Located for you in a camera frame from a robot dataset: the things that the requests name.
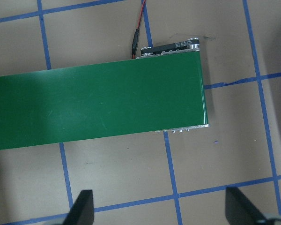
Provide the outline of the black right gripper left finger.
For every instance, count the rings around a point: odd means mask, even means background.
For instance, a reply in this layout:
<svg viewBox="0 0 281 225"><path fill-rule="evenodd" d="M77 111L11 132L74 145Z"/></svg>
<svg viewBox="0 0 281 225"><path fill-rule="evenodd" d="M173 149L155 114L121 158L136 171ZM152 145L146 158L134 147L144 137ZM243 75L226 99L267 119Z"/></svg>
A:
<svg viewBox="0 0 281 225"><path fill-rule="evenodd" d="M82 190L70 212L63 221L64 225L92 225L94 223L94 199L92 190Z"/></svg>

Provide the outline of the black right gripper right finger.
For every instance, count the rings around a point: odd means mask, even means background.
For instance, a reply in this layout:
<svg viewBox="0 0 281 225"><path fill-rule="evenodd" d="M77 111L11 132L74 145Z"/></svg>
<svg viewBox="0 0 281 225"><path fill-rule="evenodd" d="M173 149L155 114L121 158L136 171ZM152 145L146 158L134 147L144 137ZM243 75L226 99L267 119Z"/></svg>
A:
<svg viewBox="0 0 281 225"><path fill-rule="evenodd" d="M266 217L237 187L226 187L225 217L230 225L266 225Z"/></svg>

